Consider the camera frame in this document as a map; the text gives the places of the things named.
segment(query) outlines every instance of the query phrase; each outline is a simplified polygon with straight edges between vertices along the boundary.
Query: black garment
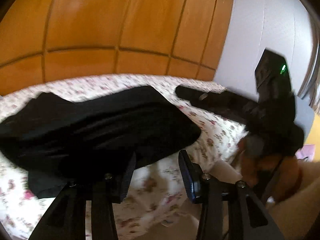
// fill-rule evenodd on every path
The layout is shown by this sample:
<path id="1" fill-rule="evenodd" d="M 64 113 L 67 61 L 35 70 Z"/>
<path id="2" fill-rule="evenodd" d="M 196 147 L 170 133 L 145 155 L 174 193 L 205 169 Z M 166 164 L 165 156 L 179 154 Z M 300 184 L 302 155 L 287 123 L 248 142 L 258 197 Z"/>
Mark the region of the black garment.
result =
<path id="1" fill-rule="evenodd" d="M 150 86 L 81 103 L 42 93 L 0 124 L 0 150 L 34 181 L 41 177 L 34 172 L 92 181 L 107 172 L 122 173 L 133 152 L 140 168 L 191 145 L 200 133 Z M 41 184 L 50 189 L 48 181 Z"/>

